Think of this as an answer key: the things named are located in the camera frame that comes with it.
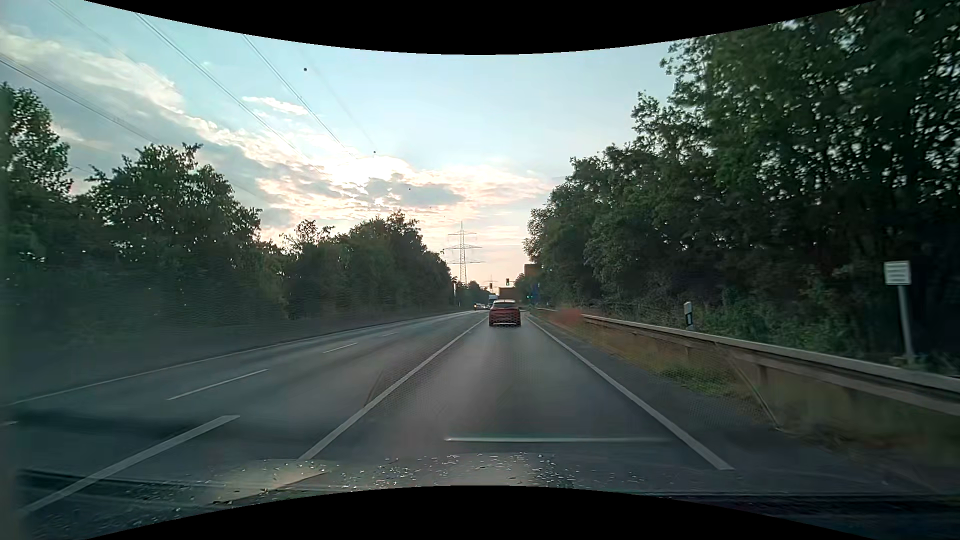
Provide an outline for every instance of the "blue sky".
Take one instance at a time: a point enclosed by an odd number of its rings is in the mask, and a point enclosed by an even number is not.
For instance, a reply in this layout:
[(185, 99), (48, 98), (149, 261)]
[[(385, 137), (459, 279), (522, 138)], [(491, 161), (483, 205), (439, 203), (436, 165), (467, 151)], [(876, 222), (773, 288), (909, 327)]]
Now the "blue sky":
[[(468, 57), (250, 37), (294, 95), (241, 35), (144, 15), (270, 131), (132, 12), (54, 2), (6, 2), (0, 52), (141, 135), (203, 143), (202, 160), (237, 198), (265, 209), (265, 236), (301, 219), (343, 231), (400, 208), (439, 251), (463, 220), (484, 247), (471, 253), (485, 263), (469, 277), (499, 284), (522, 271), (530, 209), (570, 172), (570, 158), (632, 139), (637, 92), (664, 99), (673, 85), (659, 67), (666, 43)], [(37, 91), (78, 167), (109, 170), (149, 142), (6, 66), (0, 77)]]

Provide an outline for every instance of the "white solid line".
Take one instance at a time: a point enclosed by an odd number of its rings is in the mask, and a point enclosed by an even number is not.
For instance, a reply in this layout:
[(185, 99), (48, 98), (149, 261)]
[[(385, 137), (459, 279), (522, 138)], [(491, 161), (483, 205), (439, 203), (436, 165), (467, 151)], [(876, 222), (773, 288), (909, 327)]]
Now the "white solid line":
[(325, 354), (327, 354), (327, 353), (332, 353), (332, 352), (334, 352), (334, 351), (339, 351), (339, 350), (341, 350), (341, 349), (345, 349), (345, 348), (347, 348), (347, 347), (351, 347), (351, 346), (356, 345), (356, 344), (357, 344), (357, 342), (353, 342), (353, 343), (349, 343), (349, 344), (347, 344), (347, 345), (344, 345), (343, 347), (337, 347), (336, 349), (330, 349), (329, 351), (323, 351), (323, 352), (321, 353), (321, 355), (325, 355)]
[(227, 384), (228, 382), (234, 382), (235, 380), (241, 380), (241, 379), (243, 379), (244, 377), (249, 377), (249, 376), (251, 376), (251, 375), (256, 375), (256, 374), (258, 374), (258, 373), (263, 373), (263, 372), (265, 372), (265, 371), (267, 371), (267, 370), (266, 370), (266, 369), (261, 369), (260, 371), (254, 371), (253, 373), (248, 373), (247, 375), (241, 375), (240, 377), (234, 377), (233, 379), (227, 379), (227, 380), (221, 380), (220, 382), (214, 382), (213, 384), (208, 384), (207, 386), (204, 386), (203, 388), (197, 388), (196, 390), (190, 390), (189, 392), (183, 392), (182, 394), (180, 394), (180, 395), (178, 395), (178, 396), (174, 396), (174, 397), (172, 397), (172, 398), (167, 398), (167, 401), (169, 402), (169, 401), (173, 401), (173, 400), (182, 398), (183, 396), (189, 396), (190, 394), (196, 394), (197, 392), (203, 392), (204, 390), (208, 390), (208, 389), (210, 389), (210, 388), (213, 388), (214, 386), (220, 386), (221, 384)]
[(420, 365), (410, 370), (406, 375), (401, 377), (400, 380), (391, 384), (390, 387), (384, 390), (383, 392), (380, 392), (379, 396), (373, 398), (373, 400), (370, 401), (368, 404), (364, 405), (363, 408), (354, 412), (353, 416), (350, 416), (349, 418), (347, 418), (347, 420), (343, 424), (338, 426), (336, 430), (333, 430), (330, 433), (328, 433), (326, 437), (324, 437), (323, 439), (320, 439), (320, 442), (310, 447), (310, 450), (304, 452), (303, 455), (300, 456), (300, 459), (312, 459), (315, 455), (319, 454), (324, 448), (326, 448), (330, 443), (332, 443), (334, 439), (339, 437), (341, 433), (346, 431), (350, 426), (356, 424), (357, 420), (360, 420), (361, 418), (363, 418), (365, 414), (370, 412), (371, 409), (373, 409), (377, 404), (382, 402), (384, 398), (389, 396), (391, 392), (396, 390), (401, 384), (404, 384), (405, 382), (407, 382), (407, 380), (413, 377), (414, 374), (416, 374), (420, 369), (423, 368), (423, 366), (430, 363), (430, 360), (436, 358), (437, 356), (440, 355), (440, 353), (449, 349), (449, 347), (454, 343), (456, 343), (458, 339), (467, 335), (467, 332), (475, 329), (477, 325), (479, 325), (482, 322), (483, 322), (483, 319), (480, 319), (479, 321), (474, 323), (473, 326), (464, 330), (463, 333), (451, 339), (449, 343), (447, 343), (446, 345), (443, 345), (439, 351), (437, 351), (433, 355), (430, 355), (430, 357), (424, 360), (423, 362), (421, 362)]
[(447, 437), (457, 443), (664, 443), (666, 437)]
[(211, 357), (209, 357), (209, 358), (201, 358), (201, 359), (199, 359), (199, 360), (190, 360), (189, 362), (182, 362), (182, 363), (179, 363), (179, 364), (174, 364), (174, 365), (172, 365), (172, 366), (166, 366), (166, 367), (156, 368), (156, 369), (152, 369), (152, 370), (150, 370), (150, 371), (144, 371), (144, 372), (140, 372), (140, 373), (134, 373), (134, 374), (132, 374), (132, 375), (125, 375), (125, 376), (123, 376), (123, 377), (117, 377), (117, 378), (114, 378), (114, 379), (100, 380), (100, 381), (98, 381), (98, 382), (92, 382), (92, 383), (90, 383), (90, 384), (84, 384), (83, 386), (75, 386), (75, 387), (73, 387), (73, 388), (67, 388), (67, 389), (65, 389), (65, 390), (59, 390), (59, 391), (57, 391), (57, 392), (50, 392), (49, 394), (42, 394), (42, 395), (39, 395), (39, 396), (33, 396), (32, 398), (24, 398), (24, 399), (22, 399), (22, 400), (17, 400), (17, 401), (15, 401), (15, 402), (8, 403), (8, 404), (6, 404), (6, 405), (4, 405), (4, 406), (20, 405), (20, 404), (25, 404), (25, 403), (27, 403), (27, 402), (32, 402), (32, 401), (35, 401), (35, 400), (42, 400), (42, 399), (44, 399), (44, 398), (52, 398), (52, 397), (54, 397), (54, 396), (59, 396), (59, 395), (61, 395), (61, 394), (67, 394), (67, 393), (69, 393), (69, 392), (76, 392), (77, 390), (85, 390), (85, 389), (87, 389), (87, 388), (93, 388), (94, 386), (100, 386), (101, 384), (109, 384), (109, 383), (111, 383), (111, 382), (118, 382), (118, 381), (120, 381), (120, 380), (133, 379), (134, 377), (142, 377), (142, 376), (144, 376), (144, 375), (151, 375), (152, 373), (159, 373), (159, 372), (161, 372), (161, 371), (167, 371), (167, 370), (169, 370), (169, 369), (177, 369), (177, 368), (179, 368), (179, 367), (185, 367), (185, 366), (189, 366), (189, 365), (193, 365), (193, 364), (199, 364), (199, 363), (201, 363), (201, 362), (208, 362), (208, 361), (210, 361), (210, 360), (218, 360), (218, 359), (220, 359), (220, 358), (227, 358), (227, 357), (230, 357), (230, 356), (242, 355), (242, 354), (245, 354), (245, 353), (255, 353), (255, 352), (257, 352), (257, 351), (262, 351), (262, 350), (264, 350), (264, 349), (272, 349), (273, 347), (282, 347), (282, 346), (284, 346), (284, 345), (293, 345), (293, 344), (295, 344), (295, 343), (301, 343), (301, 342), (303, 342), (303, 341), (309, 341), (309, 340), (311, 340), (311, 339), (323, 339), (323, 338), (328, 338), (328, 337), (334, 337), (334, 336), (336, 336), (338, 333), (347, 334), (347, 333), (350, 333), (350, 332), (353, 332), (353, 333), (364, 332), (364, 331), (369, 331), (371, 328), (376, 328), (376, 327), (378, 327), (378, 326), (388, 326), (388, 325), (395, 325), (395, 327), (396, 327), (396, 326), (403, 326), (404, 324), (413, 324), (413, 323), (423, 322), (423, 321), (426, 320), (426, 319), (434, 319), (434, 318), (439, 318), (439, 317), (453, 318), (453, 317), (456, 317), (456, 316), (464, 315), (464, 314), (466, 314), (466, 313), (469, 313), (469, 311), (466, 311), (466, 312), (464, 312), (464, 313), (453, 313), (453, 314), (446, 314), (446, 315), (433, 315), (433, 316), (429, 316), (429, 317), (423, 317), (423, 318), (421, 318), (421, 319), (409, 319), (409, 320), (406, 320), (406, 321), (397, 321), (397, 322), (395, 322), (395, 323), (384, 323), (383, 325), (374, 325), (373, 327), (360, 328), (360, 329), (354, 329), (354, 330), (344, 330), (344, 331), (336, 331), (336, 332), (333, 332), (333, 333), (327, 333), (327, 334), (321, 334), (321, 335), (311, 335), (310, 337), (303, 337), (303, 338), (301, 338), (301, 339), (294, 339), (294, 340), (291, 340), (291, 341), (283, 341), (283, 342), (280, 342), (280, 343), (272, 343), (272, 344), (270, 344), (270, 345), (263, 345), (263, 346), (261, 346), (261, 347), (254, 347), (254, 348), (252, 348), (252, 349), (244, 349), (243, 351), (234, 351), (234, 352), (232, 352), (232, 353), (226, 353), (226, 354), (223, 354), (223, 355), (211, 356)]
[(541, 330), (543, 331), (543, 333), (545, 333), (545, 334), (547, 334), (548, 336), (550, 336), (551, 339), (553, 339), (553, 340), (556, 341), (557, 343), (560, 343), (561, 347), (563, 347), (564, 349), (567, 349), (572, 355), (576, 356), (577, 359), (579, 359), (580, 361), (584, 362), (584, 363), (587, 365), (587, 367), (589, 367), (589, 368), (592, 369), (594, 372), (596, 372), (596, 374), (599, 375), (600, 377), (602, 377), (606, 382), (609, 382), (614, 388), (616, 388), (617, 390), (619, 390), (621, 394), (623, 394), (624, 396), (627, 396), (627, 398), (628, 398), (630, 401), (632, 401), (632, 402), (634, 402), (635, 404), (639, 405), (640, 408), (642, 408), (643, 410), (645, 410), (645, 411), (647, 412), (647, 414), (649, 414), (650, 416), (653, 416), (654, 418), (656, 418), (657, 421), (660, 422), (661, 424), (663, 424), (663, 426), (664, 426), (665, 428), (667, 428), (668, 430), (670, 430), (670, 432), (672, 432), (674, 435), (677, 435), (677, 438), (679, 438), (680, 440), (684, 441), (684, 442), (686, 443), (686, 446), (690, 447), (694, 452), (696, 452), (697, 454), (699, 454), (699, 455), (700, 455), (703, 459), (705, 459), (706, 461), (709, 461), (710, 465), (713, 465), (714, 467), (716, 467), (716, 468), (717, 468), (718, 470), (720, 470), (720, 471), (732, 471), (732, 470), (733, 470), (733, 467), (731, 466), (730, 463), (727, 463), (726, 461), (724, 461), (719, 455), (714, 454), (709, 448), (707, 448), (706, 446), (704, 446), (703, 443), (701, 443), (701, 442), (698, 441), (697, 439), (693, 438), (689, 433), (687, 433), (686, 431), (684, 431), (680, 426), (677, 426), (676, 424), (674, 424), (673, 422), (671, 422), (669, 418), (663, 416), (663, 415), (660, 414), (656, 409), (654, 409), (653, 407), (649, 406), (646, 402), (644, 402), (643, 400), (641, 400), (636, 394), (634, 394), (633, 392), (631, 392), (630, 390), (628, 390), (623, 384), (620, 384), (619, 382), (617, 382), (616, 380), (614, 380), (613, 377), (611, 377), (611, 376), (607, 375), (606, 373), (604, 373), (603, 370), (601, 370), (601, 369), (598, 368), (597, 366), (593, 365), (589, 360), (587, 360), (586, 358), (584, 358), (580, 353), (577, 353), (576, 351), (574, 351), (573, 349), (571, 349), (566, 343), (563, 343), (563, 341), (561, 341), (560, 339), (557, 339), (557, 337), (556, 337), (555, 335), (553, 335), (552, 333), (550, 333), (549, 331), (547, 331), (544, 327), (542, 327), (542, 326), (540, 326), (539, 324), (535, 323), (535, 322), (534, 322), (533, 320), (531, 320), (531, 319), (528, 319), (528, 320), (529, 320), (530, 323), (533, 324), (535, 327), (541, 329)]
[(140, 453), (131, 455), (130, 457), (128, 457), (128, 458), (126, 458), (126, 459), (124, 459), (124, 460), (122, 460), (122, 461), (118, 461), (117, 463), (114, 463), (113, 465), (110, 465), (110, 466), (107, 467), (106, 469), (97, 471), (96, 473), (93, 473), (92, 475), (86, 477), (85, 479), (78, 480), (78, 481), (76, 481), (76, 482), (74, 482), (74, 483), (72, 483), (72, 484), (64, 487), (64, 488), (61, 489), (60, 491), (57, 491), (57, 492), (55, 492), (55, 493), (51, 493), (50, 495), (48, 495), (48, 496), (46, 496), (46, 497), (44, 497), (44, 498), (42, 498), (42, 499), (39, 499), (39, 500), (34, 501), (34, 502), (30, 503), (30, 504), (27, 504), (26, 506), (21, 507), (21, 508), (19, 509), (19, 512), (21, 513), (21, 515), (23, 515), (23, 514), (29, 514), (30, 512), (33, 512), (33, 511), (35, 511), (35, 510), (38, 510), (38, 509), (42, 508), (43, 506), (46, 506), (47, 504), (55, 503), (55, 502), (59, 501), (60, 499), (63, 499), (63, 498), (65, 498), (65, 497), (69, 497), (70, 495), (73, 495), (74, 493), (77, 493), (78, 491), (84, 489), (85, 487), (87, 487), (88, 485), (90, 485), (90, 484), (92, 484), (92, 483), (96, 483), (96, 482), (99, 481), (99, 480), (102, 480), (102, 479), (105, 479), (105, 478), (107, 478), (107, 477), (109, 477), (109, 476), (115, 475), (116, 473), (119, 473), (120, 471), (123, 471), (124, 469), (127, 469), (127, 468), (129, 468), (129, 467), (132, 467), (133, 465), (136, 465), (136, 464), (139, 463), (140, 461), (143, 461), (143, 460), (145, 460), (145, 459), (149, 459), (149, 458), (151, 458), (151, 457), (153, 457), (153, 456), (155, 456), (155, 455), (157, 455), (157, 454), (160, 454), (161, 452), (165, 452), (165, 451), (167, 451), (167, 450), (170, 450), (171, 448), (177, 446), (178, 444), (185, 443), (186, 441), (188, 441), (188, 440), (190, 440), (190, 439), (192, 439), (192, 438), (194, 438), (194, 437), (197, 437), (197, 436), (199, 436), (199, 435), (203, 435), (204, 433), (206, 433), (206, 432), (208, 432), (208, 431), (210, 431), (210, 430), (214, 430), (214, 429), (216, 429), (216, 428), (219, 428), (219, 427), (222, 426), (223, 424), (226, 424), (227, 422), (231, 422), (231, 421), (233, 421), (233, 420), (236, 420), (237, 418), (240, 418), (240, 417), (237, 416), (237, 415), (221, 416), (220, 418), (217, 418), (216, 420), (211, 420), (211, 421), (207, 422), (206, 424), (203, 424), (202, 426), (197, 426), (196, 428), (193, 428), (192, 430), (190, 430), (190, 431), (188, 431), (188, 432), (186, 432), (186, 433), (182, 433), (182, 434), (180, 434), (180, 435), (177, 435), (176, 437), (173, 437), (173, 438), (171, 438), (171, 439), (167, 439), (167, 440), (161, 442), (160, 444), (157, 444), (157, 445), (155, 445), (155, 446), (153, 446), (153, 447), (148, 448), (147, 450), (144, 450), (143, 452), (140, 452)]

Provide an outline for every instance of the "car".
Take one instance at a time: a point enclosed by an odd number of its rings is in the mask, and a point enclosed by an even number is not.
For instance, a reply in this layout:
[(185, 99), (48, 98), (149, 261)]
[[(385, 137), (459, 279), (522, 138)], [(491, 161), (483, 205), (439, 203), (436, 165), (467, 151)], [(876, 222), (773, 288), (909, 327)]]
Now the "car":
[(497, 300), (490, 307), (490, 326), (520, 326), (520, 307), (513, 300)]

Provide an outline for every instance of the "road sign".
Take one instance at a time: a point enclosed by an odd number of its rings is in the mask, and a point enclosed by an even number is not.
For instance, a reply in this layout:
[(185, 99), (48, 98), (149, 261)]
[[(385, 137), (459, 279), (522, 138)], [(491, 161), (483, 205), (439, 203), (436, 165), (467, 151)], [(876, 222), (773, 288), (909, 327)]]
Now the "road sign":
[(693, 303), (684, 302), (684, 321), (686, 322), (686, 329), (693, 330)]
[(888, 260), (883, 263), (883, 282), (897, 286), (900, 303), (900, 329), (903, 331), (903, 348), (909, 360), (913, 360), (913, 336), (910, 333), (910, 310), (907, 307), (906, 286), (910, 284), (910, 261)]
[(888, 285), (909, 285), (910, 261), (888, 260), (884, 262), (883, 281)]

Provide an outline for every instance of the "asphalt road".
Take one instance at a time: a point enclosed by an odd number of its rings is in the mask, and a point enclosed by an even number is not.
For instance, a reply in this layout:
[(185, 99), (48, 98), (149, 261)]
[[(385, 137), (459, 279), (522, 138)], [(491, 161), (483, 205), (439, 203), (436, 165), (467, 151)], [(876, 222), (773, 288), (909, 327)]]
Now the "asphalt road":
[(223, 486), (247, 475), (237, 497), (257, 482), (295, 480), (915, 489), (654, 380), (528, 313), (519, 328), (486, 321), (466, 312), (344, 331), (7, 405), (12, 422), (0, 430), (15, 465), (34, 473), (17, 493), (25, 523), (43, 537), (57, 536), (37, 532), (54, 522), (69, 529), (62, 537), (108, 532), (68, 526), (84, 497), (122, 501), (122, 489), (100, 488), (120, 479)]

